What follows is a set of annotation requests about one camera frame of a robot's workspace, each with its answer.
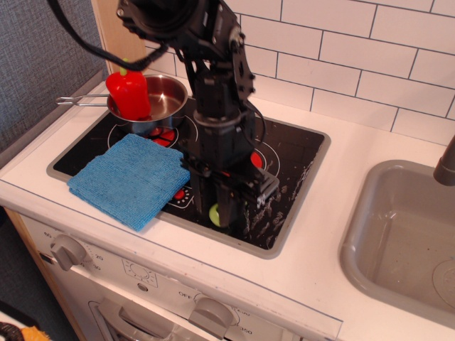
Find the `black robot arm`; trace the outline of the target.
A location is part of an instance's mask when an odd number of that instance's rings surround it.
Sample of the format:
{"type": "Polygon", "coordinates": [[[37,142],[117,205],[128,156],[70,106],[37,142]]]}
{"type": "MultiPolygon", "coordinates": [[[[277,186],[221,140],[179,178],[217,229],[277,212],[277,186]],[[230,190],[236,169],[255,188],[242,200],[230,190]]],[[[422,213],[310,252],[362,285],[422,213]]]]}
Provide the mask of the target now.
{"type": "Polygon", "coordinates": [[[250,160],[259,110],[249,101],[255,77],[236,15],[224,1],[121,1],[117,15],[140,38],[173,48],[186,67],[197,137],[181,142],[182,164],[198,214],[216,208],[226,228],[248,203],[265,204],[279,181],[250,160]]]}

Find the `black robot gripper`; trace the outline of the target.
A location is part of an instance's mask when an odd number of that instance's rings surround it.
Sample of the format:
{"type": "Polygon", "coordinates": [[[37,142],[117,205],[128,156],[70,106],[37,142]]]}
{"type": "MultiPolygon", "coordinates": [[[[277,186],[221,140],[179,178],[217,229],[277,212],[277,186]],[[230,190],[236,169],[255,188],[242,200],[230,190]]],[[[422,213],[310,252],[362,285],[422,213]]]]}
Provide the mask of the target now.
{"type": "Polygon", "coordinates": [[[232,171],[246,175],[254,166],[250,156],[259,144],[255,117],[231,121],[189,119],[191,127],[187,142],[181,143],[184,166],[191,172],[191,187],[199,215],[209,215],[218,204],[220,227],[232,227],[246,220],[247,202],[239,188],[219,184],[215,188],[216,172],[232,171]]]}

